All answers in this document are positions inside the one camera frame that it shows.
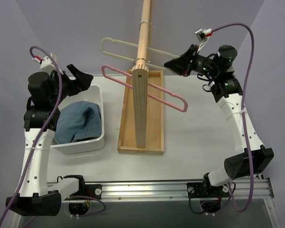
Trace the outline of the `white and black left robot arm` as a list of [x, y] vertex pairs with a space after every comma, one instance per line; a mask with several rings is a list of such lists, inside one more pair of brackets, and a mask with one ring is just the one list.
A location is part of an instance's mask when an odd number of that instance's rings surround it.
[[52, 188], [47, 185], [50, 146], [54, 139], [60, 111], [58, 105], [66, 96], [86, 91], [93, 76], [67, 65], [75, 77], [71, 80], [65, 73], [39, 71], [28, 77], [30, 97], [24, 115], [25, 156], [21, 187], [6, 199], [6, 208], [21, 216], [56, 216], [61, 202], [69, 195], [81, 199], [86, 186], [81, 175], [67, 176], [62, 184]]

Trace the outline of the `pink hanger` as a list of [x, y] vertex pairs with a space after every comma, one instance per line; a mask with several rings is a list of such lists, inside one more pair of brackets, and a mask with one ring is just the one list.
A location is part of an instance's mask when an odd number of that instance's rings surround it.
[[[132, 79], [132, 84], [128, 84], [126, 82], [120, 81], [120, 80], [118, 80], [116, 78], [113, 78], [111, 76], [108, 76], [105, 73], [105, 69], [106, 68], [108, 68], [108, 69], [110, 69], [112, 71], [115, 71], [117, 73], [120, 73], [120, 74], [126, 76], [127, 78], [131, 78]], [[132, 74], [129, 74], [129, 73], [124, 72], [124, 71], [122, 71], [120, 69], [111, 67], [109, 65], [103, 65], [101, 67], [101, 70], [102, 70], [102, 75], [105, 78], [107, 78], [107, 79], [109, 79], [111, 81], [114, 81], [116, 83], [119, 83], [119, 84], [121, 84], [121, 85], [123, 85], [125, 87], [128, 87], [128, 88], [132, 89], [134, 94], [138, 95], [139, 101], [141, 101], [141, 102], [143, 100], [146, 100], [146, 97], [148, 96], [148, 97], [150, 97], [153, 100], [156, 100], [156, 101], [158, 101], [158, 102], [160, 102], [160, 103], [162, 103], [164, 105], [167, 105], [167, 106], [169, 106], [169, 107], [171, 107], [173, 109], [176, 109], [176, 110], [178, 110], [180, 112], [183, 112], [183, 113], [186, 112], [187, 109], [188, 109], [188, 103], [182, 96], [177, 95], [175, 93], [172, 93], [171, 91], [166, 90], [165, 88], [162, 88], [162, 87], [160, 87], [158, 85], [155, 85], [155, 84], [152, 84], [152, 83], [148, 82], [149, 69], [148, 69], [148, 67], [146, 65], [134, 66], [133, 70], [132, 70]], [[173, 105], [173, 104], [163, 100], [162, 98], [158, 98], [158, 97], [155, 97], [155, 96], [149, 94], [148, 93], [148, 87], [149, 86], [152, 87], [152, 88], [155, 88], [155, 89], [157, 89], [157, 90], [159, 90], [161, 92], [164, 92], [164, 93], [166, 93], [166, 94], [168, 94], [168, 95], [170, 95], [172, 97], [175, 97], [175, 98], [181, 100], [183, 102], [183, 107], [180, 108], [178, 106], [175, 106], [175, 105]]]

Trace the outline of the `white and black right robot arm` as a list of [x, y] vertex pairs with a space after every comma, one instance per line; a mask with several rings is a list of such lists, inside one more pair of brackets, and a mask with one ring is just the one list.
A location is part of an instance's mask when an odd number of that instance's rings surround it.
[[219, 186], [234, 179], [262, 173], [273, 159], [274, 152], [259, 139], [246, 109], [241, 105], [244, 92], [232, 66], [237, 50], [230, 45], [222, 45], [208, 57], [199, 55], [197, 50], [197, 45], [191, 45], [180, 57], [164, 63], [164, 67], [180, 76], [189, 76], [192, 71], [204, 75], [231, 129], [236, 155], [226, 158], [223, 167], [203, 177], [201, 190], [212, 196]]

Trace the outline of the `blue denim garment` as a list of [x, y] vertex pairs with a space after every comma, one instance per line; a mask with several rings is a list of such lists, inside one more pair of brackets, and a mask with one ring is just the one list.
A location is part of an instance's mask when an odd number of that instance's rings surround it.
[[97, 139], [102, 134], [101, 110], [96, 103], [80, 101], [60, 111], [54, 140], [57, 144]]

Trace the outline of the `beige hanger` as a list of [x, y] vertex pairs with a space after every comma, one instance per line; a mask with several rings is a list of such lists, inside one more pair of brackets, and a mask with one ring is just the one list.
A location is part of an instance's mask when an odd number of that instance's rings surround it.
[[[123, 56], [123, 55], [119, 55], [119, 54], [115, 54], [115, 53], [106, 51], [105, 50], [105, 43], [107, 43], [107, 42], [111, 42], [112, 44], [120, 44], [122, 46], [136, 48], [137, 51], [138, 51], [136, 58], [130, 58], [130, 57], [126, 57], [126, 56]], [[174, 59], [179, 57], [178, 55], [174, 55], [172, 53], [165, 52], [165, 51], [158, 50], [158, 49], [154, 49], [154, 48], [151, 48], [151, 47], [148, 47], [148, 46], [145, 47], [145, 57], [138, 57], [138, 54], [139, 54], [139, 45], [138, 44], [126, 42], [126, 41], [123, 41], [123, 40], [113, 39], [113, 38], [109, 38], [109, 37], [103, 38], [101, 40], [100, 50], [101, 50], [101, 53], [104, 54], [104, 55], [107, 55], [107, 56], [110, 56], [110, 57], [114, 57], [114, 58], [117, 58], [117, 59], [121, 59], [121, 60], [125, 60], [125, 61], [128, 61], [128, 62], [132, 62], [134, 66], [136, 65], [137, 61], [141, 60], [141, 61], [144, 61], [145, 64], [148, 67], [151, 67], [151, 68], [154, 68], [154, 69], [160, 69], [160, 70], [164, 70], [164, 67], [152, 64], [150, 62], [150, 60], [148, 60], [147, 57], [148, 57], [148, 54], [150, 52], [158, 54], [158, 55], [161, 55], [161, 56], [169, 57], [172, 60], [174, 60]]]

